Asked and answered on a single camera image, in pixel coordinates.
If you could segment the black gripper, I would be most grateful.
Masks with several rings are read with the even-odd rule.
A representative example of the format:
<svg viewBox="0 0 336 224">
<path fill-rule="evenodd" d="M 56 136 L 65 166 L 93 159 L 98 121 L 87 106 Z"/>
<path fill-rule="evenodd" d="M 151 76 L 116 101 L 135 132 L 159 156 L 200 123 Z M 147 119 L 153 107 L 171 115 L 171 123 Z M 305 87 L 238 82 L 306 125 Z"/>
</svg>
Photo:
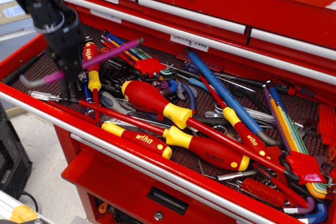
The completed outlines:
<svg viewBox="0 0 336 224">
<path fill-rule="evenodd" d="M 57 63 L 68 82 L 74 82 L 83 72 L 79 49 L 85 36 L 74 9 L 66 7 L 57 14 L 57 19 L 53 20 L 50 14 L 41 15 L 35 22 L 35 29 L 47 41 L 47 56 Z"/>
</svg>

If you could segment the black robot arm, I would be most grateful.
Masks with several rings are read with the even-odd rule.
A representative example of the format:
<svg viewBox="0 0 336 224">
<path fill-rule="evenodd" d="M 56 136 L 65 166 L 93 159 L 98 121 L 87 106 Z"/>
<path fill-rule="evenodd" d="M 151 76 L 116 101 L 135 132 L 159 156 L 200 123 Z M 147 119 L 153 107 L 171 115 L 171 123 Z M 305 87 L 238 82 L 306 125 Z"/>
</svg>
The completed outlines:
<svg viewBox="0 0 336 224">
<path fill-rule="evenodd" d="M 35 30 L 43 34 L 46 53 L 67 81 L 76 81 L 82 72 L 80 49 L 85 35 L 77 12 L 64 0 L 15 0 L 33 19 Z"/>
</svg>

